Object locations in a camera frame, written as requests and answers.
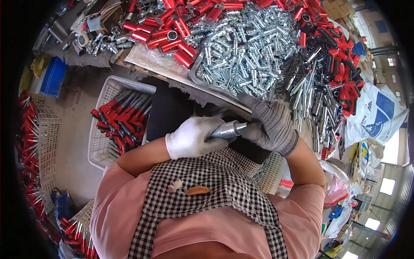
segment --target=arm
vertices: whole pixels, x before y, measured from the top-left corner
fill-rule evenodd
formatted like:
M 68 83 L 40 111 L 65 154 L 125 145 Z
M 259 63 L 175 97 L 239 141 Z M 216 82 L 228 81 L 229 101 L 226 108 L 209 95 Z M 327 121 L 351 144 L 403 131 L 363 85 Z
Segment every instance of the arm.
M 304 184 L 317 184 L 325 188 L 322 167 L 298 132 L 293 129 L 288 107 L 279 102 L 274 102 L 269 107 L 244 93 L 237 94 L 237 98 L 256 116 L 253 118 L 256 122 L 241 131 L 242 137 L 285 157 L 295 183 L 294 188 Z
M 286 161 L 292 181 L 295 183 L 292 190 L 304 184 L 317 184 L 325 189 L 325 174 L 322 167 L 301 137 L 296 148 L 286 157 Z
M 170 156 L 164 137 L 126 152 L 116 162 L 125 172 L 133 177 L 137 177 L 150 170 L 156 164 L 167 160 L 170 160 Z
M 133 177 L 170 159 L 199 157 L 226 147 L 222 138 L 206 138 L 224 121 L 216 117 L 191 117 L 173 133 L 151 141 L 120 156 L 116 162 Z

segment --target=pink shirt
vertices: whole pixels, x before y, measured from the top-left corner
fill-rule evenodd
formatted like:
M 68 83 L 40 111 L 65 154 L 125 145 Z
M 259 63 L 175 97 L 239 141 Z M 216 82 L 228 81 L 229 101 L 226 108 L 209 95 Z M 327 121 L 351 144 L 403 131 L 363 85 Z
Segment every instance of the pink shirt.
M 134 178 L 117 163 L 103 172 L 92 211 L 90 231 L 101 259 L 126 258 L 141 217 L 151 171 Z M 289 258 L 313 258 L 318 251 L 324 191 L 307 184 L 286 199 L 268 194 L 279 215 Z M 231 207 L 186 217 L 163 219 L 156 231 L 152 257 L 199 242 L 220 242 L 237 253 L 272 258 L 265 230 Z

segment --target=hand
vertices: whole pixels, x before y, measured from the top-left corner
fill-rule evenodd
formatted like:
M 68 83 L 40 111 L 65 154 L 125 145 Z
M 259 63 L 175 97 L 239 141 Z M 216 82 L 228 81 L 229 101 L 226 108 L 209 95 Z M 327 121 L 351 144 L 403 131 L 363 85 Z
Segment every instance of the hand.
M 269 107 L 245 93 L 238 93 L 237 98 L 253 111 L 252 123 L 241 130 L 241 136 L 283 157 L 292 153 L 299 134 L 293 129 L 289 108 L 279 102 Z
M 199 157 L 229 145 L 224 138 L 207 137 L 224 121 L 217 117 L 191 117 L 173 133 L 165 136 L 171 159 Z

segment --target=black and white checkered fabric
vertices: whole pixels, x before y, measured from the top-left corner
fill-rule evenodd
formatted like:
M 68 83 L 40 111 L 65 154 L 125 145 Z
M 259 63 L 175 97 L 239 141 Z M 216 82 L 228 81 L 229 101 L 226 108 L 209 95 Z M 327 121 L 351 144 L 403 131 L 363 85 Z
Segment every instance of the black and white checkered fabric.
M 230 148 L 198 158 L 181 158 L 156 165 L 145 196 L 142 216 L 131 242 L 128 258 L 150 259 L 155 232 L 163 218 L 178 218 L 223 206 L 244 212 L 265 228 L 274 259 L 286 259 L 276 209 L 252 180 L 261 169 Z M 168 193 L 175 180 L 183 181 L 183 190 L 195 186 L 210 188 L 209 194 L 187 196 Z

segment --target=metal tray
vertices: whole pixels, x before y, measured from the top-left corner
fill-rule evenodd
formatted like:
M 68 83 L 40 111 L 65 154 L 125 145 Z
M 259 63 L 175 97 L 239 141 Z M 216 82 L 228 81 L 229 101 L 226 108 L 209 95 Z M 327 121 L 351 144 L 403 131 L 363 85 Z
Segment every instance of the metal tray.
M 218 92 L 217 95 L 219 95 L 221 99 L 223 99 L 223 100 L 225 100 L 225 101 L 227 101 L 227 102 L 229 102 L 231 104 L 236 105 L 237 107 L 239 107 L 239 108 L 247 111 L 248 113 L 252 113 L 252 110 L 250 110 L 249 108 L 247 108 L 246 106 L 244 106 L 243 104 L 241 104 L 237 100 L 237 97 L 235 95 L 228 94 L 227 91 L 224 91 L 224 90 L 219 89 L 219 88 L 217 88 L 217 87 L 215 87 L 213 85 L 210 85 L 209 83 L 206 83 L 206 82 L 198 79 L 195 76 L 196 72 L 198 71 L 198 69 L 201 66 L 201 61 L 203 60 L 203 57 L 204 57 L 204 49 L 201 51 L 200 55 L 198 55 L 198 57 L 195 60 L 194 65 L 191 68 L 191 70 L 188 71 L 188 73 L 187 73 L 188 80 L 193 81 L 195 84 L 197 84 L 199 86 L 207 87 L 207 88 L 209 88 L 211 90 L 214 90 L 214 91 Z

